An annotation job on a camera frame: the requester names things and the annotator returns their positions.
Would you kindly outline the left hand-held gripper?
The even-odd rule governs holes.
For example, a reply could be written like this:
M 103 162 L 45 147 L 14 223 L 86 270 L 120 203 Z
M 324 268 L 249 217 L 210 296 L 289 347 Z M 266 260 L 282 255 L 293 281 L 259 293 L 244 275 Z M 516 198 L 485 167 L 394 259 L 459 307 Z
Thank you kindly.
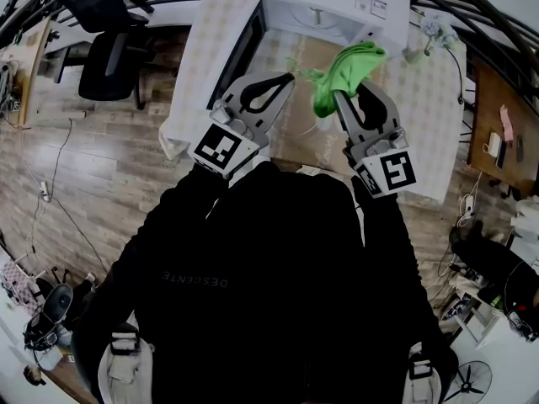
M 290 72 L 256 72 L 236 79 L 214 103 L 192 141 L 192 159 L 230 180 L 269 145 L 265 134 L 295 87 Z M 245 113 L 248 123 L 238 114 Z

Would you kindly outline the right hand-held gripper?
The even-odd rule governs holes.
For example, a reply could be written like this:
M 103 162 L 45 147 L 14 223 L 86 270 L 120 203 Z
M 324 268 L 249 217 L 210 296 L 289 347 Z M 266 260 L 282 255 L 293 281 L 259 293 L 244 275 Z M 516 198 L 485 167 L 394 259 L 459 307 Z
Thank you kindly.
M 344 154 L 370 196 L 376 199 L 413 187 L 417 183 L 414 150 L 389 95 L 364 81 L 356 99 L 344 91 L 334 91 L 333 97 L 349 137 Z

